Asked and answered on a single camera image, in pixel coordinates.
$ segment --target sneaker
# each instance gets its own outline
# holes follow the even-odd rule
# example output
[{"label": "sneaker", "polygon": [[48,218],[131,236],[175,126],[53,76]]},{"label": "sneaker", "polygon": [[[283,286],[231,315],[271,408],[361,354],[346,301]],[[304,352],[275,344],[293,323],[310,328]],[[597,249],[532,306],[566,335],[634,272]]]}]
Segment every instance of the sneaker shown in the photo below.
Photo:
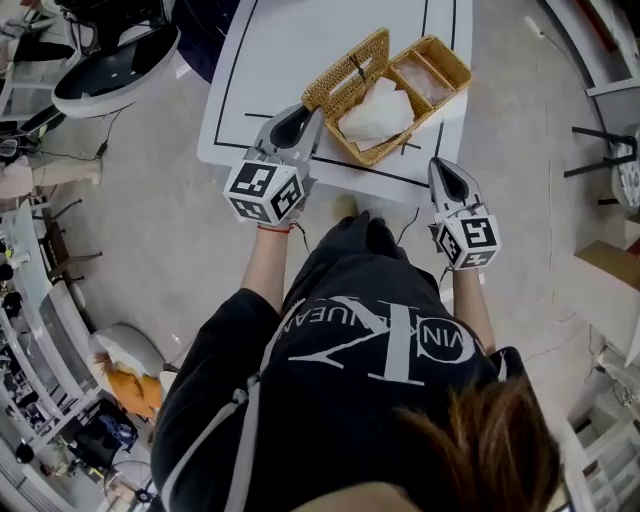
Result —
[{"label": "sneaker", "polygon": [[340,222],[345,217],[357,217],[358,203],[352,195],[343,195],[338,197],[333,203],[333,219]]}]

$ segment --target white floor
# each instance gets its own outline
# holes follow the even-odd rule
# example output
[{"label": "white floor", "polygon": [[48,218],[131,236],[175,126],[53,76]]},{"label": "white floor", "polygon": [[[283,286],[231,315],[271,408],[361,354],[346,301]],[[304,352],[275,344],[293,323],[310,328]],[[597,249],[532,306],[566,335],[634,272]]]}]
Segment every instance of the white floor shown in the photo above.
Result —
[{"label": "white floor", "polygon": [[[459,162],[479,180],[500,224],[503,250],[486,270],[485,286],[498,344],[517,347],[538,393],[576,417],[607,382],[596,373],[587,379],[589,326],[556,297],[556,269],[595,239],[621,243],[623,216],[595,205],[600,194],[607,196],[604,173],[563,179],[565,169],[602,151],[575,138],[571,126],[597,124],[572,65],[537,39],[521,14],[565,47],[537,3],[475,2],[474,82]],[[82,267],[81,289],[98,327],[135,325],[167,361],[179,360],[202,323],[238,288],[254,231],[238,224],[224,202],[224,176],[196,158],[208,84],[191,71],[176,78],[180,65],[176,59],[115,122],[103,183],[56,194],[60,206],[84,201],[61,219],[70,252],[104,252]],[[109,118],[68,120],[48,135],[47,146],[91,157],[108,124]],[[301,218],[312,246],[332,225],[331,203],[340,193],[314,189]],[[361,199],[396,234],[415,212]],[[422,212],[402,245],[414,264],[439,277],[445,261],[435,254],[431,220]],[[289,250],[290,282],[306,256],[300,233],[292,234]],[[594,332],[592,348],[601,343]]]}]

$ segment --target white table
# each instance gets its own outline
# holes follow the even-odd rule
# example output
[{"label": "white table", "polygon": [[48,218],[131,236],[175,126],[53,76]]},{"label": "white table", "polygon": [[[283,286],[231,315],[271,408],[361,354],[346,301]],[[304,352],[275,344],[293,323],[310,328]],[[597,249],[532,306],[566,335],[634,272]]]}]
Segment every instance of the white table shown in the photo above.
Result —
[{"label": "white table", "polygon": [[[300,102],[304,89],[375,30],[391,33],[390,57],[434,34],[470,66],[472,0],[241,0],[211,84],[198,157],[238,162],[265,119]],[[372,168],[358,165],[323,134],[311,164],[320,183],[405,204],[430,205],[427,166],[456,161],[467,92],[453,98]]]}]

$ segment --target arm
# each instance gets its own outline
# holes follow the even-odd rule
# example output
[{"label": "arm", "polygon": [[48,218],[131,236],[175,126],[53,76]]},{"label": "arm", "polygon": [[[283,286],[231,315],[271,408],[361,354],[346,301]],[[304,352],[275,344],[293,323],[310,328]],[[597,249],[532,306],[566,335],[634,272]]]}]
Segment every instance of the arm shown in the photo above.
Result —
[{"label": "arm", "polygon": [[496,351],[493,329],[477,270],[453,272],[453,316],[475,331],[487,355]]},{"label": "arm", "polygon": [[288,239],[288,231],[258,228],[251,259],[242,279],[242,288],[256,292],[278,314],[282,314],[284,300]]}]

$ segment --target wicker basket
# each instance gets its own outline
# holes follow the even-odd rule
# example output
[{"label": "wicker basket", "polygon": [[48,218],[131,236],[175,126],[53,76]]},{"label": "wicker basket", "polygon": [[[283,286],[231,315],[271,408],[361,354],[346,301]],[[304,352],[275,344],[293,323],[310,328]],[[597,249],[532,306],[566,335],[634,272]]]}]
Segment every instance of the wicker basket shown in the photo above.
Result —
[{"label": "wicker basket", "polygon": [[[431,105],[394,68],[403,59],[413,59],[452,93],[437,105]],[[414,112],[413,124],[404,132],[366,151],[348,142],[338,129],[342,116],[358,105],[374,82],[384,76],[396,82],[397,89],[407,92]],[[364,166],[379,162],[396,146],[404,144],[431,114],[471,82],[471,72],[440,39],[426,36],[389,61],[389,31],[382,28],[371,34],[347,55],[317,78],[302,95],[309,110],[322,107],[325,124],[333,136]]]}]

